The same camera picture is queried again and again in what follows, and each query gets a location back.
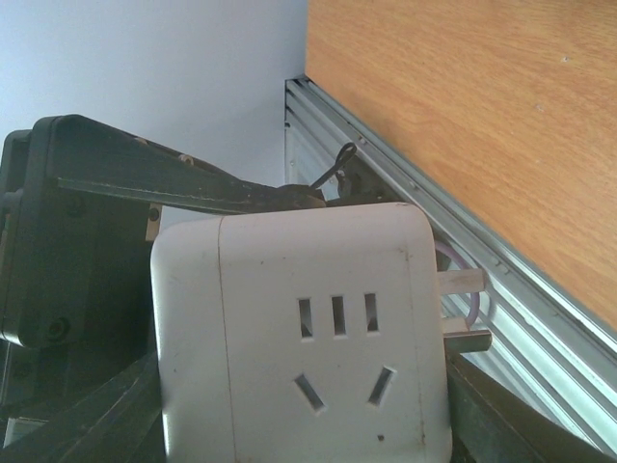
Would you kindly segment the white cube adapter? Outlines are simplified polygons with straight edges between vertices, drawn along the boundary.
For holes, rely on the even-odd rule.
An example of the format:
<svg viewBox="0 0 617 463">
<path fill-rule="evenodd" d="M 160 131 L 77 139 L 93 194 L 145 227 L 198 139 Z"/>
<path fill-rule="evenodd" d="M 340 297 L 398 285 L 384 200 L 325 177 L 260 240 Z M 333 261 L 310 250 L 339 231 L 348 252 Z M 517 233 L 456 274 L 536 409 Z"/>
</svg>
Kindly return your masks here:
<svg viewBox="0 0 617 463">
<path fill-rule="evenodd" d="M 407 203 L 174 225 L 150 260 L 171 462 L 447 462 L 435 240 Z"/>
</svg>

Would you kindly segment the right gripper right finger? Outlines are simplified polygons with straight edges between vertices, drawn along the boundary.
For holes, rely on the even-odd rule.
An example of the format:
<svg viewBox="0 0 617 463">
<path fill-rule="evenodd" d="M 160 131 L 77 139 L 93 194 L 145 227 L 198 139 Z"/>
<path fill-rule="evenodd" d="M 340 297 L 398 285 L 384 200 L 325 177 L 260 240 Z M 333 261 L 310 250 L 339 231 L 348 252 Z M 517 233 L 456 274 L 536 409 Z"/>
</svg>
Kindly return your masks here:
<svg viewBox="0 0 617 463">
<path fill-rule="evenodd" d="M 446 355 L 453 462 L 614 462 L 460 354 Z"/>
</svg>

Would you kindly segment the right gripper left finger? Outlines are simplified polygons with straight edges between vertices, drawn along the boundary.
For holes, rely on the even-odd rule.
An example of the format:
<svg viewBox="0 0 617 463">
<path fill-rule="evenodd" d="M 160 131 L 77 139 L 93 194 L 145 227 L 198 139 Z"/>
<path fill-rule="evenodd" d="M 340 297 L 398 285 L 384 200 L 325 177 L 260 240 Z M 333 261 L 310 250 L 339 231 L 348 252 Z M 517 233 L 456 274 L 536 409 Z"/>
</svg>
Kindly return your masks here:
<svg viewBox="0 0 617 463">
<path fill-rule="evenodd" d="M 35 123 L 30 149 L 42 175 L 74 191 L 218 215 L 323 208 L 323 196 L 303 185 L 273 187 L 235 177 L 136 135 L 80 115 Z"/>
</svg>

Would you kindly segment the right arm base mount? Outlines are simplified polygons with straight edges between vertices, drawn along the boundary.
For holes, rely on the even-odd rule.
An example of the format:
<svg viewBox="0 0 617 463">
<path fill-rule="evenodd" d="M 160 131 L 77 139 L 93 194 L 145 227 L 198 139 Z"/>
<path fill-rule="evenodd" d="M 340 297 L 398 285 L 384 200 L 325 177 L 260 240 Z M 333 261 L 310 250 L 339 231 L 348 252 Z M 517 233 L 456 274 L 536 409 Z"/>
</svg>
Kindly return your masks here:
<svg viewBox="0 0 617 463">
<path fill-rule="evenodd" d="M 321 196 L 321 188 L 331 179 L 336 180 L 337 197 L 326 200 L 326 206 L 394 203 L 401 197 L 358 156 L 353 142 L 339 150 L 334 165 L 314 181 L 309 189 Z"/>
</svg>

